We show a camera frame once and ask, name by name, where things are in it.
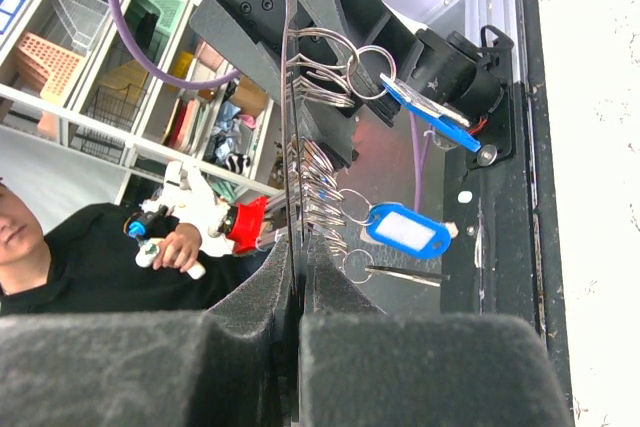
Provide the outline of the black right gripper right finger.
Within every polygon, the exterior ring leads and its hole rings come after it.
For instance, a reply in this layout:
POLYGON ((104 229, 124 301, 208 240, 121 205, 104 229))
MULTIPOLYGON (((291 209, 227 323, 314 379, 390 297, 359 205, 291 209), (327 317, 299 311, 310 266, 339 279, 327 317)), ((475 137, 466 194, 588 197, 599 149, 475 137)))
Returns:
POLYGON ((573 419, 531 306, 492 312, 379 311, 332 261, 325 240, 298 250, 305 426, 569 426, 573 419))

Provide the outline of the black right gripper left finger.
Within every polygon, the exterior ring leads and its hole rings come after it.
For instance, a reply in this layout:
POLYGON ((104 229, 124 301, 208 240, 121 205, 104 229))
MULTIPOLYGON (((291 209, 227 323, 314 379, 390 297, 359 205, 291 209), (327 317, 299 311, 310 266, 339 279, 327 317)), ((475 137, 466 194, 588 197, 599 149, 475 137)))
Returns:
POLYGON ((279 426, 290 247, 207 311, 1 322, 5 426, 279 426))

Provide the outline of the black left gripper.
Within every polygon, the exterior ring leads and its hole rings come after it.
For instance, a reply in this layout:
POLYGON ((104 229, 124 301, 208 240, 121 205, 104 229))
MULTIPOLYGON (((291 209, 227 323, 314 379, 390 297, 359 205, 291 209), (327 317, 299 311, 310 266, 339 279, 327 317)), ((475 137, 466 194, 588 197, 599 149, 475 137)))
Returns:
POLYGON ((335 167, 355 159, 361 107, 394 124, 380 77, 407 80, 424 51, 382 0, 202 0, 190 26, 283 107, 287 142, 315 142, 335 167))

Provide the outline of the key with blue tag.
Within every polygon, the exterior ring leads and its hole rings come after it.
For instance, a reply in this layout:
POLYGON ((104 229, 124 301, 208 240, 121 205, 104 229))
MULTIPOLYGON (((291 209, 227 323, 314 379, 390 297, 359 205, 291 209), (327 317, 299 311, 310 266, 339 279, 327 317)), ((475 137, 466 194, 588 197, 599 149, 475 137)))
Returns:
POLYGON ((467 151, 478 153, 482 147, 479 140, 467 131, 470 123, 462 114, 455 113, 451 108, 439 104, 410 87, 406 82, 397 78, 397 66, 390 52, 377 45, 365 45, 356 48, 347 60, 344 73, 351 92, 363 101, 378 100, 385 95, 390 95, 400 106, 407 108, 427 122, 431 123, 436 131, 447 137, 467 151), (351 75, 355 74, 361 64, 361 55, 366 52, 375 52, 382 55, 388 62, 390 72, 388 75, 379 74, 382 90, 374 95, 366 96, 357 91, 351 81, 351 75))
POLYGON ((442 256, 459 230, 454 223, 442 223, 426 217, 398 202, 372 204, 354 189, 343 188, 339 194, 353 194, 366 204, 366 215, 359 219, 340 207, 344 217, 361 227, 364 239, 391 247, 419 260, 442 256))

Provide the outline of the person's hand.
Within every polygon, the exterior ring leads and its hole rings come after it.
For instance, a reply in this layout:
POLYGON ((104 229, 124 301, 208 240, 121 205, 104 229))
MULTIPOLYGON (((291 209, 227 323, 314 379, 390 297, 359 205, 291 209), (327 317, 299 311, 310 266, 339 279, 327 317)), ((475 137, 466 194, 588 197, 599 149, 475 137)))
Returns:
POLYGON ((158 244, 159 253, 152 268, 177 269, 186 273, 196 263, 201 245, 198 229, 191 224, 180 223, 158 244))

